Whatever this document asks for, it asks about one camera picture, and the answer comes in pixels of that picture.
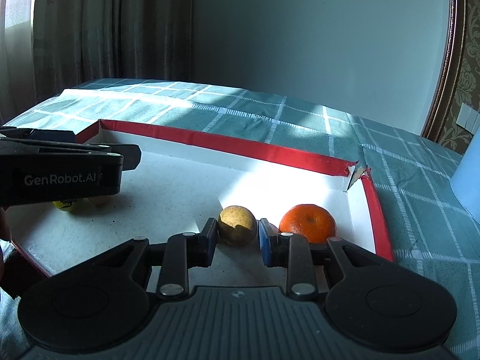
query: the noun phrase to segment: human hand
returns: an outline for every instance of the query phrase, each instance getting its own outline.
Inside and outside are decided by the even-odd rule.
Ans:
[[[1,207],[0,207],[0,239],[3,239],[5,241],[11,240],[10,228],[7,225],[7,218],[5,215],[5,211]],[[3,277],[4,270],[5,270],[5,267],[3,265],[3,253],[2,253],[2,249],[0,248],[0,280]]]

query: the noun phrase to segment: green checkered tablecloth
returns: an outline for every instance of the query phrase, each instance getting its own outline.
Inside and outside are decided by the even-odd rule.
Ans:
[[[398,263],[450,291],[458,317],[446,345],[461,359],[480,357],[480,226],[450,189],[459,154],[406,131],[295,98],[157,80],[91,81],[8,124],[77,133],[98,119],[188,128],[368,165]]]

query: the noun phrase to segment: damask wallpaper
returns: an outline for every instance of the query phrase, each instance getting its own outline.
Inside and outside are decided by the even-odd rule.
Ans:
[[[466,0],[465,49],[457,89],[439,144],[464,154],[472,134],[455,123],[462,103],[480,109],[480,0]]]

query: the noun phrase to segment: wooden trim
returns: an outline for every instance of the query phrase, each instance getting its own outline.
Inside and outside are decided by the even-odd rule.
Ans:
[[[435,98],[421,133],[422,137],[438,142],[457,87],[465,44],[467,0],[450,0],[448,37],[443,57],[443,69]]]

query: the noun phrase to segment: light blue wall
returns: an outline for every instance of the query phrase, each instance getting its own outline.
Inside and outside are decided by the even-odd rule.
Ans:
[[[193,81],[295,96],[421,132],[449,0],[193,3]]]

